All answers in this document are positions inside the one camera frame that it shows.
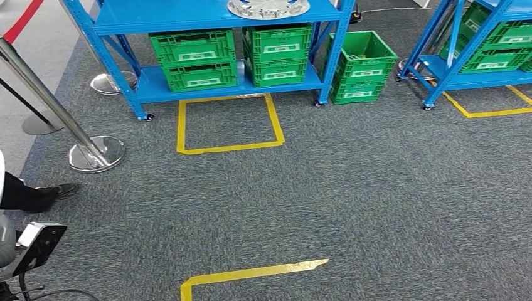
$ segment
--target gray carpet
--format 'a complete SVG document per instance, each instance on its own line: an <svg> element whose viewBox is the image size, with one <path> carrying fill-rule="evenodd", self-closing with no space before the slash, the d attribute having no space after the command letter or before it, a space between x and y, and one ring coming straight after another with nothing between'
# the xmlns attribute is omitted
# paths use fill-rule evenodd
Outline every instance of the gray carpet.
<svg viewBox="0 0 532 301"><path fill-rule="evenodd" d="M361 5L410 3L373 2ZM351 29L376 30L407 56L429 14L368 13ZM153 61L145 37L132 43ZM98 66L83 44L67 70L58 97L88 133L123 139L127 158L103 174L77 174L65 158L68 133L37 140L23 176L83 188L49 213L15 214L19 224L69 226L32 283L106 301L174 301L193 275L330 258L309 272L199 286L194 299L530 299L530 115L471 120L444 98L425 112L422 89L389 79L377 103L315 108L311 92L275 94L282 147L183 156L176 103L147 105L156 120L136 121L120 97L89 89ZM272 138L262 102L188 111L188 147Z"/></svg>

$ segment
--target yellow tape line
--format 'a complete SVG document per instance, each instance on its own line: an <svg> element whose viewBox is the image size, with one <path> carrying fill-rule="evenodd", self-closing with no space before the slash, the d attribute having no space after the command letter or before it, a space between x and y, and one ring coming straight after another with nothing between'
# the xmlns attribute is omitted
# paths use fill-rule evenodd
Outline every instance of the yellow tape line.
<svg viewBox="0 0 532 301"><path fill-rule="evenodd" d="M470 115L469 118L506 116L506 115L523 114L523 113L531 113L531 112L532 112L532 108L514 108L512 110L469 113Z"/></svg>
<svg viewBox="0 0 532 301"><path fill-rule="evenodd" d="M279 118L277 117L277 112L275 111L275 105L274 100L272 99L271 94L265 94L264 98L266 98L266 107L268 108L268 114L270 115L270 121L272 123L272 127L274 128L274 134L275 134L275 143L278 143L279 145L282 145L284 140L284 134L282 133L281 129L281 123L279 122Z"/></svg>
<svg viewBox="0 0 532 301"><path fill-rule="evenodd" d="M436 87L436 82L433 81L433 80L430 80L429 81L433 86ZM471 114L466 110L464 109L456 100L454 100L454 98L452 98L447 92L442 92L443 96L445 98L447 98L448 101L450 101L452 103L452 105L458 109L458 111L460 111L464 116L466 116L467 118L471 118Z"/></svg>
<svg viewBox="0 0 532 301"><path fill-rule="evenodd" d="M506 88L510 89L510 91L514 92L517 96L521 97L521 99L524 100L529 105L532 105L532 99L530 99L528 96L523 94L521 91L517 90L516 87L512 85L508 85L506 86Z"/></svg>
<svg viewBox="0 0 532 301"><path fill-rule="evenodd" d="M268 108L268 114L270 116L270 121L274 130L275 141L270 142L259 142L252 144L238 144L238 145L229 145L221 147L204 147L201 149L185 149L185 135L186 135L186 105L188 103L199 103L199 102L214 102L217 100L228 100L228 99L238 99L238 98L251 98L251 97L264 97L266 101L266 107ZM199 155L206 152L231 152L231 151L242 151L245 149L261 149L264 147L275 147L282 146L285 142L284 134L281 129L279 118L277 112L275 111L274 101L272 96L269 93L266 94L252 94L252 95L237 95L230 97L211 97L211 98L199 98L199 99L189 99L181 100L179 102L178 108L178 128L177 128L177 152L186 154L186 155Z"/></svg>
<svg viewBox="0 0 532 301"><path fill-rule="evenodd" d="M315 269L319 265L327 263L328 261L329 259L321 259L289 263L286 265L274 265L271 267L249 268L247 270L193 276L181 284L181 301L192 301L192 286L194 285L309 271Z"/></svg>
<svg viewBox="0 0 532 301"><path fill-rule="evenodd" d="M433 86L436 86L436 83L431 80L430 83ZM514 86L508 85L508 87L512 92L514 92L517 96L521 97L525 102L532 105L532 99L530 99L528 96L523 94L521 91L517 90ZM481 118L481 117L495 117L495 116L506 116L506 115L514 115L514 114L523 114L523 113L531 113L532 108L514 108L511 110L500 110L500 111L486 111L486 112L476 112L476 113L470 113L468 112L464 107L462 107L454 98L452 98L447 92L442 93L443 96L447 98L448 101L450 101L458 111L460 111L465 117L467 118Z"/></svg>

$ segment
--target stacked green crates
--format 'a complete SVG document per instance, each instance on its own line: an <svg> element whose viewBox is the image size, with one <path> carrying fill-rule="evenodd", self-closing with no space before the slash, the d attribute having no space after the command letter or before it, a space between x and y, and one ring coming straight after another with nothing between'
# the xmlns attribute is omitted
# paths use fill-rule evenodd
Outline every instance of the stacked green crates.
<svg viewBox="0 0 532 301"><path fill-rule="evenodd" d="M311 33L310 23L242 28L245 66L253 85L302 83Z"/></svg>
<svg viewBox="0 0 532 301"><path fill-rule="evenodd" d="M477 33L491 11L472 3L462 17L454 58L458 58ZM447 59L449 41L440 56ZM460 70L460 73L479 73L517 70L532 57L532 21L499 23Z"/></svg>
<svg viewBox="0 0 532 301"><path fill-rule="evenodd" d="M330 34L329 49L333 39ZM346 33L329 92L332 103L374 102L397 58L374 31Z"/></svg>
<svg viewBox="0 0 532 301"><path fill-rule="evenodd" d="M232 29L150 33L172 92L238 85Z"/></svg>

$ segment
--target black shoe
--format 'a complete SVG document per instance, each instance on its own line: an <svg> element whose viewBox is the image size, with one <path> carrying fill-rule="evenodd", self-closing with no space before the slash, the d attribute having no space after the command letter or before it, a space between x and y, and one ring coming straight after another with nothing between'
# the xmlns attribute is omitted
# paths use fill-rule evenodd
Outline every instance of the black shoe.
<svg viewBox="0 0 532 301"><path fill-rule="evenodd" d="M74 194L76 194L78 190L80 189L80 186L74 183L66 183L66 184L57 185L55 187L37 188L37 189L43 190L43 191L56 191L57 197L55 201L57 202L57 201L61 201L63 199L69 198L70 196L73 196Z"/></svg>
<svg viewBox="0 0 532 301"><path fill-rule="evenodd" d="M78 190L80 190L80 185L74 184L74 183L66 183L66 184L57 185L54 188L59 189L57 200L60 201L62 199L69 198L73 196L74 194L76 194Z"/></svg>

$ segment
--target black trousers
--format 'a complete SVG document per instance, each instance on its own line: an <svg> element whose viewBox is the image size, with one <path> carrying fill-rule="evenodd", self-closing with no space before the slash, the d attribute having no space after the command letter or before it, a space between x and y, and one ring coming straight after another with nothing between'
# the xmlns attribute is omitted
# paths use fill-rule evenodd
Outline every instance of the black trousers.
<svg viewBox="0 0 532 301"><path fill-rule="evenodd" d="M50 210L57 197L58 191L56 189L28 187L19 178L6 172L0 209L44 212Z"/></svg>

